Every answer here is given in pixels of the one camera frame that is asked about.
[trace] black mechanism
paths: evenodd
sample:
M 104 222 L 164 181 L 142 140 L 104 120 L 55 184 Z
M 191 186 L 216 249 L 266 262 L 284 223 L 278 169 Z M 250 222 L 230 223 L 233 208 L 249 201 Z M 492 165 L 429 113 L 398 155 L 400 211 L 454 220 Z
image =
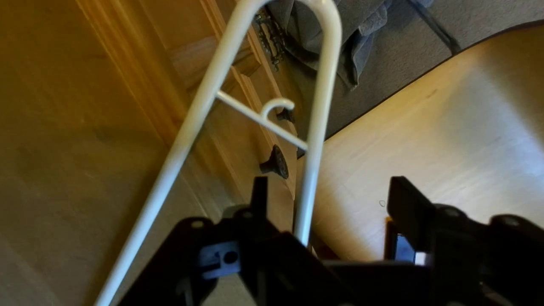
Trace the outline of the black mechanism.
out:
M 267 162 L 261 164 L 261 172 L 262 174 L 274 172 L 274 174 L 281 176 L 283 179 L 289 179 L 288 162 L 284 159 L 283 150 L 278 145 L 272 147 L 271 159 Z
M 476 223 L 453 206 L 432 205 L 405 177 L 391 179 L 383 262 L 322 262 L 279 233 L 266 211 L 267 179 L 261 177 L 250 206 L 233 218 L 182 220 L 121 305 L 201 305 L 232 274 L 267 306 L 544 305 L 539 227 L 514 215 Z M 425 252 L 427 264 L 415 266 L 402 249 Z

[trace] gray fabric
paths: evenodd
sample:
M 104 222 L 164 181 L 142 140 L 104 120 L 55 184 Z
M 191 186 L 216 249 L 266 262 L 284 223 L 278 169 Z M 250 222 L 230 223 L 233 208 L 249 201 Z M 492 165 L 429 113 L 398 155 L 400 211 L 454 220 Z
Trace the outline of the gray fabric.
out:
M 390 2 L 335 0 L 342 19 L 344 45 L 339 75 L 346 84 L 357 84 L 368 63 L 374 33 L 388 23 Z M 296 0 L 276 0 L 269 11 L 289 38 L 288 53 L 317 70 L 323 31 L 313 12 Z

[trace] white bar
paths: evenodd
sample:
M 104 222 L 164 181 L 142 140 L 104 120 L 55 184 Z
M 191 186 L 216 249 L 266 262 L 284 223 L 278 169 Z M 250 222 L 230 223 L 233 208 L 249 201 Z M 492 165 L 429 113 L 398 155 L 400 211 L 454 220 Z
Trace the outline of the white bar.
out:
M 244 38 L 254 23 L 254 16 L 267 2 L 269 0 L 238 0 L 237 9 L 232 16 L 232 23 L 228 23 L 218 52 L 211 60 L 204 80 L 196 94 L 194 104 L 191 106 L 184 120 L 184 125 L 167 157 L 167 162 L 162 167 L 157 182 L 148 196 L 148 201 L 140 213 L 138 222 L 96 305 L 109 306 L 113 303 L 125 276 L 128 274 L 133 261 L 138 256 L 138 250 L 142 249 L 150 228 L 153 227 L 160 210 L 164 208 L 164 203 L 179 172 L 182 171 L 198 135 L 204 126 L 204 121 L 215 104 L 216 92 L 221 89 L 227 74 L 230 72 L 232 63 L 237 58 Z
M 225 92 L 218 92 L 218 99 L 225 104 L 228 104 L 230 108 L 237 109 L 238 113 L 242 113 L 244 116 L 247 116 L 249 120 L 259 123 L 261 126 L 271 130 L 272 133 L 276 133 L 278 137 L 284 138 L 286 142 L 293 143 L 295 147 L 301 148 L 301 150 L 308 150 L 308 145 L 293 137 L 291 133 L 288 133 L 286 130 L 283 130 L 281 126 L 274 125 L 272 121 L 269 121 L 269 111 L 274 108 L 267 108 L 267 104 L 264 106 L 264 113 L 257 114 L 254 109 L 244 106 L 240 101 L 237 101 L 235 97 L 225 94 Z
M 342 24 L 334 0 L 301 0 L 318 18 L 323 28 L 323 45 L 320 55 L 318 82 L 312 109 L 312 121 L 308 130 L 308 154 L 303 169 L 303 186 L 296 211 L 295 235 L 303 245 L 308 245 L 312 218 L 322 167 L 325 131 L 329 121 L 330 103 L 335 87 L 340 46 Z

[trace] black knob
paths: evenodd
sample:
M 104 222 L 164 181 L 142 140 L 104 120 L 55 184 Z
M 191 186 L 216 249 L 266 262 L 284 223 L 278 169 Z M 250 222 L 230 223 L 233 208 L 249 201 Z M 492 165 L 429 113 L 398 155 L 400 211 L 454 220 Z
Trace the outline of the black knob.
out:
M 279 121 L 289 121 L 289 123 L 293 123 L 293 111 L 283 109 L 281 113 L 276 114 L 276 118 L 278 118 Z
M 288 169 L 284 154 L 278 145 L 274 145 L 271 159 L 267 162 L 261 164 L 261 172 L 262 174 L 274 172 L 274 174 L 281 176 L 283 179 L 289 179 L 289 169 Z

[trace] metal rod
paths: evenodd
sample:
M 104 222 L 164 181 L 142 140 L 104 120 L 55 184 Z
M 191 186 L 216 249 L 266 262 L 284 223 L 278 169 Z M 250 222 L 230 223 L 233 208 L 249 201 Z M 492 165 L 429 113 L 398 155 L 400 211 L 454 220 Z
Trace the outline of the metal rod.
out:
M 308 245 L 312 218 L 322 167 L 329 111 L 334 97 L 337 67 L 342 46 L 342 24 L 334 0 L 301 0 L 318 18 L 323 29 L 323 43 L 318 67 L 317 92 L 313 97 L 308 130 L 308 152 L 303 169 L 300 203 L 296 206 L 295 237 Z

